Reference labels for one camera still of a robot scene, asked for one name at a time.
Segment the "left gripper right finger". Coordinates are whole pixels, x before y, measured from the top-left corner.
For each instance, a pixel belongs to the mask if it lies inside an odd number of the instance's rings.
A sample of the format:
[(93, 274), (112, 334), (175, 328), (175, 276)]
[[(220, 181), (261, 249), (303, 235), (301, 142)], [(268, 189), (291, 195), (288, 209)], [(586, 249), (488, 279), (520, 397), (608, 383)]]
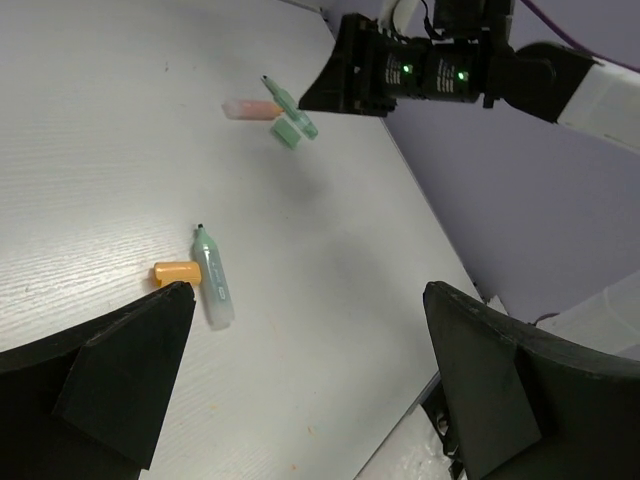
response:
[(639, 365), (426, 286), (422, 407), (455, 479), (635, 479)]

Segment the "yellow highlighter cap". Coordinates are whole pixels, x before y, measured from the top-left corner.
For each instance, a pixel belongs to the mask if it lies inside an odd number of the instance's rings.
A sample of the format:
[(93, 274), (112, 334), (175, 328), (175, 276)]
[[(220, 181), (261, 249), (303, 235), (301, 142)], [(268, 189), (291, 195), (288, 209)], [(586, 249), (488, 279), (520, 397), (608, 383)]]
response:
[(157, 262), (151, 270), (151, 277), (158, 287), (165, 287), (174, 282), (189, 283), (198, 286), (202, 281), (199, 265), (194, 261)]

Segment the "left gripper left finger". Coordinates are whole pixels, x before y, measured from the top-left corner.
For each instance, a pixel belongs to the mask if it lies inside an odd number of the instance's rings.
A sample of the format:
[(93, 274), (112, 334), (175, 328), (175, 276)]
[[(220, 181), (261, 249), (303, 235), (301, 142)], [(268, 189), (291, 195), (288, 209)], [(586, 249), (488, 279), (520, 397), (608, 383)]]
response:
[(1, 354), (4, 479), (137, 479), (150, 468), (195, 310), (174, 282)]

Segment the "green marker cap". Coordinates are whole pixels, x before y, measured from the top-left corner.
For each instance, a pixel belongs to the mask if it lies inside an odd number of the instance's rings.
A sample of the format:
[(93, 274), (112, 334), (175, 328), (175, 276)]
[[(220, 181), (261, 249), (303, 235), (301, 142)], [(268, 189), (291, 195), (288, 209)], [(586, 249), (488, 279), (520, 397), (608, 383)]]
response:
[(301, 135), (289, 121), (284, 118), (276, 120), (270, 128), (271, 135), (283, 146), (295, 150), (301, 141)]

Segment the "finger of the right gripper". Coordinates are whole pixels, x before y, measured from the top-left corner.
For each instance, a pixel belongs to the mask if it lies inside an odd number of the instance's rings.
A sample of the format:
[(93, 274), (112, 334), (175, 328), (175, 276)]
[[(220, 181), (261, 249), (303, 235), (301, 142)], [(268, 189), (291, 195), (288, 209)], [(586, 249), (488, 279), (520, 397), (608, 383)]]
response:
[(354, 29), (341, 30), (325, 66), (299, 100), (302, 110), (358, 114), (356, 83), (360, 66), (354, 54), (358, 34)]

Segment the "light green highlighter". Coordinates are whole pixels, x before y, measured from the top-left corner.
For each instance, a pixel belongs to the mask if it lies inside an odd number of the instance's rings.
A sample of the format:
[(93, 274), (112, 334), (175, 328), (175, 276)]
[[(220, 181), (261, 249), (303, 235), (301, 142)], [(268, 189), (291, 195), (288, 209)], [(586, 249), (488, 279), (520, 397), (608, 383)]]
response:
[(200, 292), (207, 321), (213, 330), (229, 328), (235, 319), (233, 301), (218, 246), (203, 224), (196, 227), (193, 254), (201, 272)]

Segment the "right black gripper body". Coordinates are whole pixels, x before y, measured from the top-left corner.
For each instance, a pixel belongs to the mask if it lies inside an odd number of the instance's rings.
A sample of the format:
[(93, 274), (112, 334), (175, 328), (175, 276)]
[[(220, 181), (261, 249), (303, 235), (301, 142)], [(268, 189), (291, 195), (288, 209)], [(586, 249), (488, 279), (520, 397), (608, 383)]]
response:
[(512, 1), (426, 2), (424, 37), (361, 14), (339, 30), (339, 111), (385, 117), (399, 99), (474, 103), (487, 91), (491, 62), (509, 56)]

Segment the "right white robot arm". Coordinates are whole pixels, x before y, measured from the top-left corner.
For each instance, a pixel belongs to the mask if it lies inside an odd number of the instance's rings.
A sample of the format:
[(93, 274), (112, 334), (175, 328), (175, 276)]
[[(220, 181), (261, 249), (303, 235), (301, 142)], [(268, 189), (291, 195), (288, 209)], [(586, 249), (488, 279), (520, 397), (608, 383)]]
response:
[(509, 44), (511, 1), (435, 1), (423, 37), (389, 11), (342, 17), (334, 49), (302, 110), (385, 117), (398, 100), (497, 101), (551, 124), (639, 149), (639, 72), (573, 41)]

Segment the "dark green marker pen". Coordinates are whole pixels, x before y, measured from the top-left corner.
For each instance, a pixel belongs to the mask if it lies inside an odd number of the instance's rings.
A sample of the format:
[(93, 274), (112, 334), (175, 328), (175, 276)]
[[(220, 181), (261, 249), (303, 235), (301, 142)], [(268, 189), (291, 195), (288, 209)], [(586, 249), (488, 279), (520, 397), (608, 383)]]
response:
[(298, 107), (298, 102), (289, 94), (289, 92), (280, 87), (273, 79), (263, 75), (262, 83), (269, 90), (277, 105), (279, 105), (294, 125), (309, 140), (315, 140), (318, 136), (318, 129), (311, 121), (309, 116)]

